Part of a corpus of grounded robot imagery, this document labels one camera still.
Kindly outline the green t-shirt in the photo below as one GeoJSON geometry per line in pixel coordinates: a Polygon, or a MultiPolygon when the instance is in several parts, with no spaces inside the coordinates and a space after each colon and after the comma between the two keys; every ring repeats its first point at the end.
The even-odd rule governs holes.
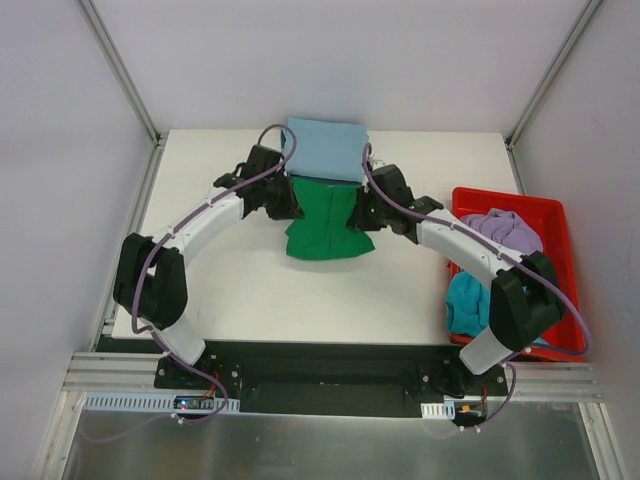
{"type": "Polygon", "coordinates": [[[293,180],[302,216],[286,229],[286,254],[303,261],[356,258],[375,250],[369,235],[347,226],[356,207],[358,187],[293,180]]]}

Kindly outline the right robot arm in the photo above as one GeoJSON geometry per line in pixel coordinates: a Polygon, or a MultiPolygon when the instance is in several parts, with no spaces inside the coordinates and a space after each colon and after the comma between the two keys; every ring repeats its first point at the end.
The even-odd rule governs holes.
{"type": "Polygon", "coordinates": [[[415,198],[400,169],[373,170],[363,161],[367,215],[412,242],[434,250],[473,276],[490,293],[489,324],[459,352],[452,387],[473,394],[486,373],[542,337],[573,306],[559,289],[551,260],[498,244],[457,219],[440,202],[415,198]]]}

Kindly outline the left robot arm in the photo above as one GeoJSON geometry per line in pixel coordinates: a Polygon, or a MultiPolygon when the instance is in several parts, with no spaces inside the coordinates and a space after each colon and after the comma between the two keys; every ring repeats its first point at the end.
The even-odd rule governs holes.
{"type": "Polygon", "coordinates": [[[263,208],[276,219],[297,213],[287,157],[254,145],[234,171],[214,181],[206,196],[179,220],[153,235],[132,233],[121,246],[113,299],[131,315],[132,330],[148,331],[180,359],[176,375],[188,388],[204,387],[210,363],[205,341],[186,316],[186,272],[192,260],[225,229],[263,208]]]}

